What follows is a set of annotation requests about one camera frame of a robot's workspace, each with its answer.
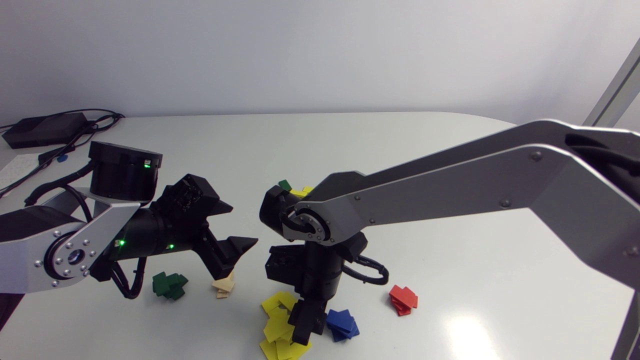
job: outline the stack of blocks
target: stack of blocks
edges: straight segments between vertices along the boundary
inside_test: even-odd
[[[167,299],[178,300],[184,295],[182,287],[188,282],[182,274],[171,274],[167,276],[164,272],[153,277],[152,289],[157,296],[164,296]]]
[[[288,192],[292,193],[293,195],[299,197],[299,198],[304,198],[307,195],[309,195],[309,193],[311,191],[313,191],[314,188],[312,188],[311,186],[305,186],[304,188],[302,188],[302,191],[297,191],[297,190],[293,190],[291,188],[291,185],[289,185],[289,182],[286,180],[282,180],[280,182],[278,182],[278,186],[283,188],[284,190],[287,190]]]
[[[269,320],[260,348],[268,360],[297,360],[311,347],[311,343],[305,346],[292,341],[294,327],[288,321],[296,301],[290,293],[280,291],[262,303]]]
[[[229,293],[234,288],[234,272],[231,272],[229,276],[224,279],[214,281],[211,286],[218,289],[216,299],[225,299],[229,297]]]
[[[349,310],[329,310],[326,326],[331,330],[334,343],[360,335],[356,320],[349,314]]]
[[[391,296],[391,303],[394,305],[398,316],[408,315],[411,313],[411,308],[418,308],[418,295],[414,294],[413,291],[406,286],[402,289],[400,286],[394,285],[389,295]]]

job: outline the screw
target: screw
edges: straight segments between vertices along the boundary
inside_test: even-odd
[[[626,248],[622,254],[624,256],[638,256],[640,255],[640,250],[638,250],[638,248],[636,246],[631,246]]]
[[[538,161],[542,160],[542,152],[534,151],[534,152],[529,154],[529,158],[532,159],[535,162],[538,162]]]

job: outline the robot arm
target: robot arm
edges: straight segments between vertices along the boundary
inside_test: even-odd
[[[135,299],[148,256],[193,250],[221,279],[257,242],[213,236],[207,217],[233,208],[202,177],[184,176],[143,208],[155,194],[161,154],[92,142],[90,157],[83,170],[42,185],[26,202],[35,203],[57,187],[64,192],[42,205],[0,215],[0,329],[24,294],[64,288],[91,275],[113,280],[126,298]],[[67,186],[91,171],[91,188]],[[93,214],[86,198],[95,201]],[[78,206],[86,221],[71,216]],[[138,268],[129,287],[118,261],[135,258]]]
[[[305,240],[305,252],[291,249],[289,255],[298,268],[309,268],[310,253],[331,252],[343,263],[357,259],[366,246],[360,231],[367,226],[531,208],[583,262],[639,289],[637,158],[635,133],[539,121],[368,176],[332,174],[301,200],[276,186],[260,217],[284,238]],[[285,250],[272,250],[270,278],[279,280],[272,269],[276,254]],[[303,304],[307,298],[320,302],[311,317],[321,322],[340,275],[338,265],[326,268],[334,279],[331,291],[319,291],[326,282],[314,279],[322,269],[284,281],[296,286]],[[297,329],[309,319],[292,321]],[[295,335],[295,341],[308,339],[302,331]]]

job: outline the black power supply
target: black power supply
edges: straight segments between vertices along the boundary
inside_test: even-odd
[[[87,124],[88,121],[83,113],[29,117],[20,120],[2,137],[12,149],[67,144]]]

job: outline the paper sheet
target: paper sheet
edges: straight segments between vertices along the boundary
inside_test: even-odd
[[[17,155],[9,164],[0,170],[0,189],[22,179],[38,166],[38,155]]]

